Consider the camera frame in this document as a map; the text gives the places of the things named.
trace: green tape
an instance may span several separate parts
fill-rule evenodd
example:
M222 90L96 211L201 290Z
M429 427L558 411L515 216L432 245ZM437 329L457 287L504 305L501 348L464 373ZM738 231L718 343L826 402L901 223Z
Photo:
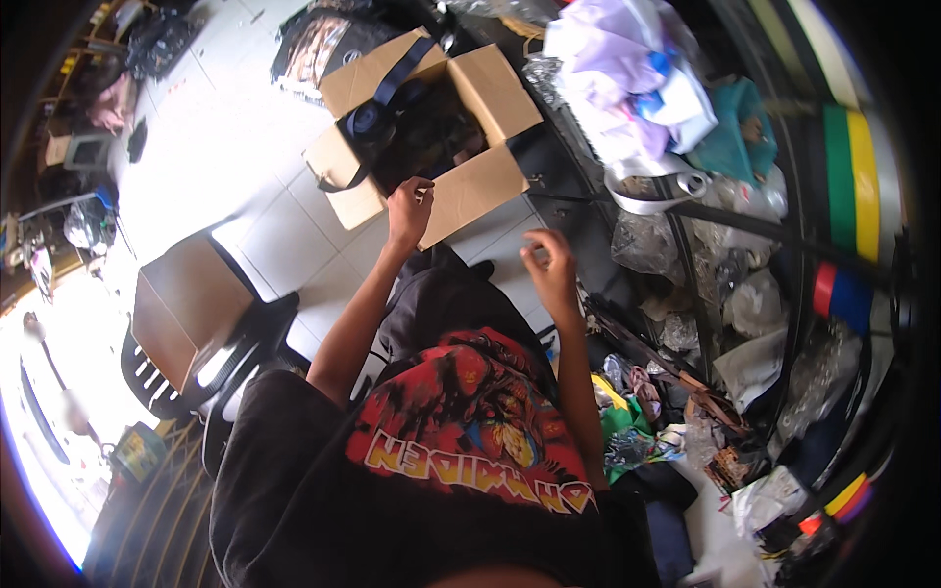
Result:
M846 109L835 105L823 107L823 134L830 194L830 239L839 248L855 253L856 199Z

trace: shoe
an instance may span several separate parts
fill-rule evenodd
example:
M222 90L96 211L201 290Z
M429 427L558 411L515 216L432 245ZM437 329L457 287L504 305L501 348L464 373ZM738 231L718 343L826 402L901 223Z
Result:
M490 279L490 276L493 276L493 270L496 267L491 260L483 260L482 262L475 263L470 267L470 270L473 274L482 281L487 281Z

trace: graphic print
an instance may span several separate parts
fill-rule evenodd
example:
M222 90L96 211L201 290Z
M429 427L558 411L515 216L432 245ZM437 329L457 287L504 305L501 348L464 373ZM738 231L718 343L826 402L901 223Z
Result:
M444 492L484 492L561 514L595 504L562 415L526 352L492 329L452 333L379 386L346 456Z

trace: yellow tape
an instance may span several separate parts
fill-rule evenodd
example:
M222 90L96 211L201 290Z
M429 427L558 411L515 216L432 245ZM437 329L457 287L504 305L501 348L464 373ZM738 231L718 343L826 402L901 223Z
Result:
M863 485L863 482L866 480L866 473L859 474L859 477L850 482L850 485L843 488L843 491L837 494L837 497L830 501L823 510L826 511L826 514L829 516L835 515L839 509L846 506L846 503L850 501L853 495L856 493L856 490L859 489L859 486Z
M856 253L879 261L879 176L869 123L862 113L846 111L856 198Z

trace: black t-shirt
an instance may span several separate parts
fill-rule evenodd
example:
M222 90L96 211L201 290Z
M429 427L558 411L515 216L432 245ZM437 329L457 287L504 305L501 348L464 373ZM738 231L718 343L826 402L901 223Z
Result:
M397 372L353 415L293 373L249 384L211 514L227 584L422 586L494 564L609 583L598 496L521 346L451 333Z

